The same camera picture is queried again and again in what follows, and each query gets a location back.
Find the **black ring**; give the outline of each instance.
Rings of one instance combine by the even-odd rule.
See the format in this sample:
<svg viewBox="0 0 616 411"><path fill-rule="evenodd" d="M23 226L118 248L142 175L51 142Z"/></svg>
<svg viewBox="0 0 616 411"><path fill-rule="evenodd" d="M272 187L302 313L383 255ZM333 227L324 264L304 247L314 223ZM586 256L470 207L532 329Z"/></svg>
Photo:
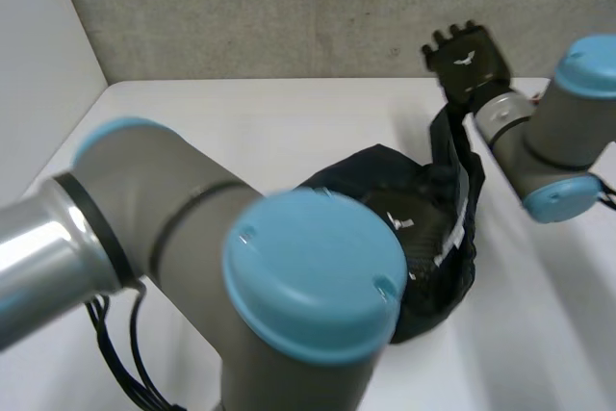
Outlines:
<svg viewBox="0 0 616 411"><path fill-rule="evenodd" d="M107 254L112 267L114 267L115 275L122 287L134 281L135 275L128 264L126 253L117 240L114 230L83 185L69 172L55 177L54 180L64 189L86 218L94 235Z"/></svg>
<svg viewBox="0 0 616 411"><path fill-rule="evenodd" d="M555 163L554 161L551 161L548 158L543 157L541 154L535 151L534 148L530 146L530 143L528 143L528 141L526 140L526 137L524 137L523 139L523 144L524 144L524 148L526 148L526 151L528 151L528 153L530 153L530 155L533 158L535 158L537 161L543 164L546 164L550 167L557 168L558 170L568 170L570 172L584 172L593 166L592 164L589 164L588 166L565 166L564 164Z"/></svg>
<svg viewBox="0 0 616 411"><path fill-rule="evenodd" d="M229 180L226 182L216 183L210 188L207 188L206 190L189 197L187 201L178 208L178 210L165 222L165 224L161 228L161 231L156 237L154 245L152 245L152 251L150 252L150 257L148 261L148 265L150 268L150 277L152 277L156 281L160 281L160 275L158 273L160 271L165 246L177 226L182 222L182 220L186 218L186 216L204 200L224 190L238 187L248 187L248 185L240 180Z"/></svg>
<svg viewBox="0 0 616 411"><path fill-rule="evenodd" d="M488 143L488 148L490 148L490 151L492 151L492 149L494 148L494 145L497 144L497 141L499 140L500 137L502 137L502 135L504 135L505 132L507 132L509 129L512 129L516 125L520 125L523 122L528 122L529 120L530 120L530 116L525 116L525 117L520 117L518 119L514 119L508 124L503 125Z"/></svg>

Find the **blue joint cap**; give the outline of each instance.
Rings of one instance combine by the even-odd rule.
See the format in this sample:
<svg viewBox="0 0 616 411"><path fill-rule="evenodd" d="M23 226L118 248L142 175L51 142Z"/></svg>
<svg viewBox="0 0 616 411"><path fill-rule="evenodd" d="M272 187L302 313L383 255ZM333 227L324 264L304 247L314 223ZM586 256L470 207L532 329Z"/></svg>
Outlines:
<svg viewBox="0 0 616 411"><path fill-rule="evenodd" d="M531 217L540 223L564 221L590 209L602 190L593 175L569 178L529 194L523 201Z"/></svg>
<svg viewBox="0 0 616 411"><path fill-rule="evenodd" d="M558 64L554 81L582 98L616 99L616 35L589 36L575 42Z"/></svg>
<svg viewBox="0 0 616 411"><path fill-rule="evenodd" d="M310 189L250 206L227 235L222 269L233 305L261 340L320 365L385 347L406 284L404 252L379 216Z"/></svg>
<svg viewBox="0 0 616 411"><path fill-rule="evenodd" d="M117 130L133 127L158 127L160 129L166 129L168 131L171 131L171 129L169 129L165 125L159 124L158 122L154 122L150 119L145 119L143 117L121 117L119 119L110 120L109 122L106 122L94 129L86 137L86 139L82 141L81 145L79 146L79 148L77 148L77 151L73 156L72 164L77 164L77 162L84 155L84 153L104 137L112 134Z"/></svg>

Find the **white wall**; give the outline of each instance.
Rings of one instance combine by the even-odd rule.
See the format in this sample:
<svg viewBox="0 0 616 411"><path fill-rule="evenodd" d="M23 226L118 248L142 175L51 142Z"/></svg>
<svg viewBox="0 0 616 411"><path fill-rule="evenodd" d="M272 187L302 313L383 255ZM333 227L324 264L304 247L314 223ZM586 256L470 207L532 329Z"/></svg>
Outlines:
<svg viewBox="0 0 616 411"><path fill-rule="evenodd" d="M0 205L107 87L70 0L0 0Z"/></svg>

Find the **white label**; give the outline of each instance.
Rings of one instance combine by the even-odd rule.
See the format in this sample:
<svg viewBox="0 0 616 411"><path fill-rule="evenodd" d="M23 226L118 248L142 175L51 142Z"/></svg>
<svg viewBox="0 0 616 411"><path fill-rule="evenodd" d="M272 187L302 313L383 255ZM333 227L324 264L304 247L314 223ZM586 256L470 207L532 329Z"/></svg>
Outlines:
<svg viewBox="0 0 616 411"><path fill-rule="evenodd" d="M398 220L392 217L392 215L388 212L387 217L389 221L394 225L396 231L400 228L408 228L409 226L413 226L415 222L410 218L409 220Z"/></svg>
<svg viewBox="0 0 616 411"><path fill-rule="evenodd" d="M469 55L464 60L456 60L453 64L463 64L464 66L468 66L473 62L473 58L475 57L475 51L471 51Z"/></svg>
<svg viewBox="0 0 616 411"><path fill-rule="evenodd" d="M449 252L454 246L459 248L462 244L462 240L464 239L464 235L466 233L466 231L464 230L464 217L466 216L466 208L468 204L469 200L464 199L464 204L462 204L462 210L458 215L458 220L455 222L455 225L453 226L451 233L449 233L449 236L447 236L447 238L443 242L443 249L441 253L434 257L434 264L437 267L440 267L440 265L443 263L443 261L448 256Z"/></svg>

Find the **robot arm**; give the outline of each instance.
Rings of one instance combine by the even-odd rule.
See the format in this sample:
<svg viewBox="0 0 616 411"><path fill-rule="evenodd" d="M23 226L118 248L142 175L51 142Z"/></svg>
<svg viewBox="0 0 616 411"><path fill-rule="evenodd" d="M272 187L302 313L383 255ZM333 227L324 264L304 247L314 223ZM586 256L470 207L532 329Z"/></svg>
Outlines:
<svg viewBox="0 0 616 411"><path fill-rule="evenodd" d="M535 110L484 28L450 31L423 48L428 68L528 212L551 222L590 208L602 184L588 169L616 136L616 38L577 42ZM122 120L0 211L0 349L147 275L220 354L221 409L352 411L406 273L396 235L363 204L263 198L167 128Z"/></svg>
<svg viewBox="0 0 616 411"><path fill-rule="evenodd" d="M588 210L602 193L589 173L616 140L616 36L574 43L535 109L510 86L510 72L481 26L435 32L437 50L423 48L452 111L474 115L475 126L520 197L542 223Z"/></svg>
<svg viewBox="0 0 616 411"><path fill-rule="evenodd" d="M147 275L218 351L225 411L356 409L406 282L396 236L366 206L263 198L142 120L95 133L70 172L0 212L0 230L1 348Z"/></svg>

